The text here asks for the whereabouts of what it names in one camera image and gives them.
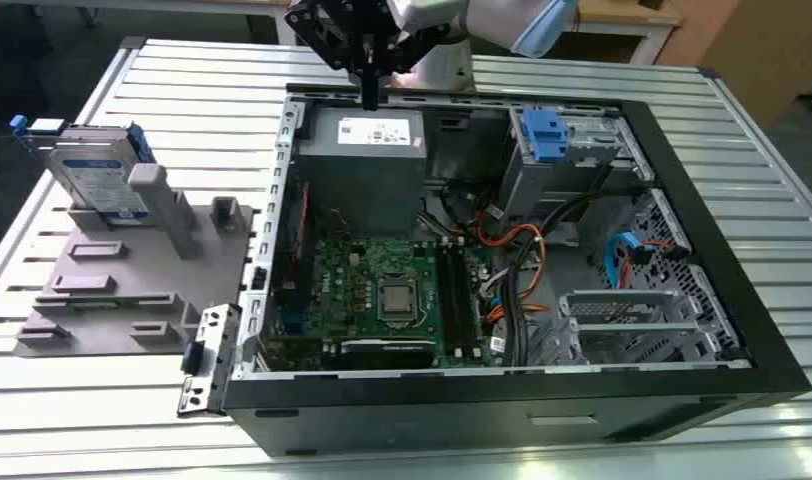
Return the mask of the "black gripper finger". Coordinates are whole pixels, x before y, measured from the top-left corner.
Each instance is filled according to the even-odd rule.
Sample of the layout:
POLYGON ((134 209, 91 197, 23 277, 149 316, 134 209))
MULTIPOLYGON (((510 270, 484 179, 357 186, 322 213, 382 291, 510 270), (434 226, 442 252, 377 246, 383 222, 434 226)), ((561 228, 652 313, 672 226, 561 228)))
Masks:
POLYGON ((365 35, 349 33, 315 9, 314 1, 291 1, 287 25, 333 70, 346 70, 361 90, 361 103, 371 110, 371 70, 365 35))
POLYGON ((371 110, 379 107, 381 91, 386 78, 394 73, 408 73, 441 40, 438 28, 425 28, 396 40, 393 32, 375 32, 371 48, 371 110))

